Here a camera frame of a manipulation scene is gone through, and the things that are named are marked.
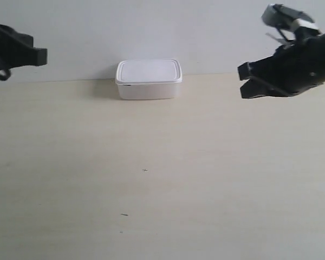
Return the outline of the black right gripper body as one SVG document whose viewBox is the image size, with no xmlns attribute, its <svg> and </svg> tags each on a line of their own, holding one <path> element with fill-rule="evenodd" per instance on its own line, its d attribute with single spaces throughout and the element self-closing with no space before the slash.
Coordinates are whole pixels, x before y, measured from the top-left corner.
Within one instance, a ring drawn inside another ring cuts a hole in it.
<svg viewBox="0 0 325 260">
<path fill-rule="evenodd" d="M 271 96 L 295 96 L 325 83 L 325 33 L 299 27 L 289 47 L 272 55 Z"/>
</svg>

